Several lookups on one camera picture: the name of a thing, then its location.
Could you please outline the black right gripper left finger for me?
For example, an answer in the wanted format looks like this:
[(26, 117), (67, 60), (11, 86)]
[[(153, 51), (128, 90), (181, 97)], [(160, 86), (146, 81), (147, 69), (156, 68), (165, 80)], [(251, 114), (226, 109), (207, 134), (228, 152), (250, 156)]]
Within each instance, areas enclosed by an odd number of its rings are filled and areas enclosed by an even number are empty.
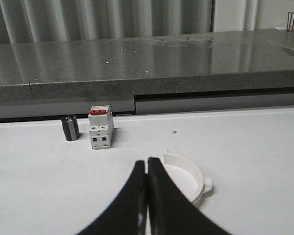
[(80, 235), (144, 235), (147, 220), (145, 162), (136, 161), (112, 203)]

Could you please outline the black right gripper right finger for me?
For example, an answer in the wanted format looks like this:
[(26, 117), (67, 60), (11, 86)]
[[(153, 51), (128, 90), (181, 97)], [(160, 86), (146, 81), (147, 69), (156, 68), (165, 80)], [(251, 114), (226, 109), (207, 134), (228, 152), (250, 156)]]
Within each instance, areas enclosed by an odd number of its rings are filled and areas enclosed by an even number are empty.
[(148, 163), (148, 206), (153, 235), (228, 235), (179, 190), (159, 158)]

